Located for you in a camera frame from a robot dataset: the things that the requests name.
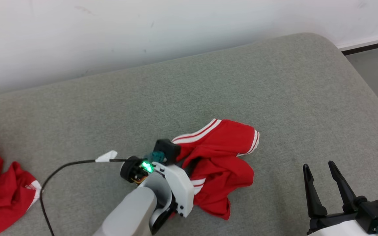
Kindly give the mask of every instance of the green led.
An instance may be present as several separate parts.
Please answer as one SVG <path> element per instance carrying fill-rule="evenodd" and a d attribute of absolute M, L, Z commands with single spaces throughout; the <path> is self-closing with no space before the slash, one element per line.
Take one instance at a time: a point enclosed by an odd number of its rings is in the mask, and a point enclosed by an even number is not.
<path fill-rule="evenodd" d="M 151 164 L 149 162 L 142 162 L 141 163 L 141 166 L 146 170 L 148 171 L 149 173 L 152 173 L 154 171 L 153 167 L 151 166 Z"/>

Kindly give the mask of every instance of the wire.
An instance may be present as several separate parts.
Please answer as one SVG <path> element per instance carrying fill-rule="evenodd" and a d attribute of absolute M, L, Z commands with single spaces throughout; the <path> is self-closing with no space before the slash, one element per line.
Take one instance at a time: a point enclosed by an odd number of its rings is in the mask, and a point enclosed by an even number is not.
<path fill-rule="evenodd" d="M 135 161 L 141 161 L 141 159 L 138 159 L 138 160 L 133 160 L 133 159 L 131 159 L 131 160 L 129 160 L 129 159 L 110 159 L 109 161 L 110 162 L 127 162 L 127 161 L 133 161 L 133 162 L 135 162 Z M 54 236 L 54 233 L 53 233 L 53 230 L 52 230 L 52 227 L 51 227 L 51 223 L 49 222 L 48 216 L 46 215 L 45 205 L 43 204 L 43 190 L 45 189 L 46 184 L 49 182 L 49 180 L 54 175 L 56 175 L 60 170 L 64 169 L 67 166 L 73 166 L 73 165 L 84 164 L 84 163 L 95 163 L 95 162 L 96 162 L 96 160 L 81 160 L 81 161 L 74 161 L 74 162 L 66 163 L 63 166 L 59 167 L 57 170 L 55 170 L 45 180 L 45 182 L 43 183 L 42 189 L 40 190 L 40 205 L 42 206 L 42 212 L 43 212 L 43 215 L 45 216 L 46 224 L 48 225 L 48 228 L 49 228 L 52 236 Z"/>

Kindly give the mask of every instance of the gray fabric surface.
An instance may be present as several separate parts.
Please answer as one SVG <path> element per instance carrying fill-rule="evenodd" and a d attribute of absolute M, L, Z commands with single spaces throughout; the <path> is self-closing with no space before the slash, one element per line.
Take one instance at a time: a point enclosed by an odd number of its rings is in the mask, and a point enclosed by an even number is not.
<path fill-rule="evenodd" d="M 342 211 L 333 160 L 357 195 L 378 199 L 378 98 L 327 39 L 303 33 L 0 96 L 0 155 L 42 182 L 57 167 L 111 149 L 143 156 L 156 139 L 212 118 L 254 126 L 243 157 L 254 184 L 229 195 L 229 221 L 198 207 L 158 232 L 299 235 L 308 230 L 302 165 L 329 213 Z M 119 163 L 60 172 L 45 191 L 56 235 L 91 235 L 135 185 Z M 39 203 L 2 235 L 49 235 Z"/>

